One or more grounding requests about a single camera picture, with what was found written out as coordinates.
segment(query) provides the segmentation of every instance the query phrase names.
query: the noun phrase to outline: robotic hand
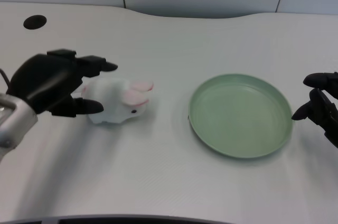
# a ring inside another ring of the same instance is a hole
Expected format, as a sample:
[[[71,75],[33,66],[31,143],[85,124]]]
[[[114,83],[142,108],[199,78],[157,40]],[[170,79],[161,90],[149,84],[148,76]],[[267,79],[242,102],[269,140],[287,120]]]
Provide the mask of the robotic hand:
[[[303,83],[314,89],[310,92],[310,101],[297,109],[292,119],[301,120],[308,117],[325,130],[326,138],[338,148],[338,110],[322,92],[325,90],[338,99],[338,73],[310,74]]]
[[[8,90],[0,94],[0,160],[16,148],[23,136],[37,122],[37,114],[50,111],[54,116],[76,117],[104,110],[101,103],[71,93],[82,77],[98,76],[101,71],[117,69],[104,58],[76,58],[76,51],[56,50],[28,59],[9,81],[2,70]]]

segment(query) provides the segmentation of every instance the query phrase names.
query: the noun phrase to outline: table surface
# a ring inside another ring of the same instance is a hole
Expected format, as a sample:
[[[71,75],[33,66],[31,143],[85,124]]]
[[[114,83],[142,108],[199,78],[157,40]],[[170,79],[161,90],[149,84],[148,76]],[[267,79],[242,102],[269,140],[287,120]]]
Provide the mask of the table surface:
[[[38,30],[23,21],[47,18]],[[152,79],[147,112],[122,125],[39,116],[0,164],[0,221],[78,214],[156,214],[232,223],[338,223],[338,150],[304,120],[276,153],[222,156],[187,119],[193,90],[224,73],[277,87],[295,111],[302,84],[338,62],[338,16],[256,14],[211,20],[149,16],[122,8],[0,3],[1,68],[68,48],[119,65],[112,76]],[[5,91],[0,82],[0,90]]]

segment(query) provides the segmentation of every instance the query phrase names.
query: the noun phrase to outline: white plush rabbit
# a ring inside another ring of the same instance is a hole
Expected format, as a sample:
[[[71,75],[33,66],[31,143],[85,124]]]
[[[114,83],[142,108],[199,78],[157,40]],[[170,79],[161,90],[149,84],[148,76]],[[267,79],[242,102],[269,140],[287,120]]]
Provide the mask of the white plush rabbit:
[[[82,97],[98,101],[104,107],[103,112],[88,115],[93,123],[122,123],[145,111],[149,99],[144,92],[152,90],[153,86],[152,82],[99,78],[82,89]]]

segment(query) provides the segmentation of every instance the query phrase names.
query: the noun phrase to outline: rabbit ear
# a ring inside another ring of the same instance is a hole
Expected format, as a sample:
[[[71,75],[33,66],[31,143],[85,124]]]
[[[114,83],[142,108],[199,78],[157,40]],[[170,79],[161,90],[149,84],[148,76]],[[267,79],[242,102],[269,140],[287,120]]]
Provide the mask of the rabbit ear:
[[[122,102],[129,106],[138,106],[146,104],[147,102],[149,102],[149,99],[145,97],[141,92],[129,89],[123,91]]]
[[[140,92],[150,91],[153,87],[154,83],[152,81],[135,81],[130,84],[130,88]]]

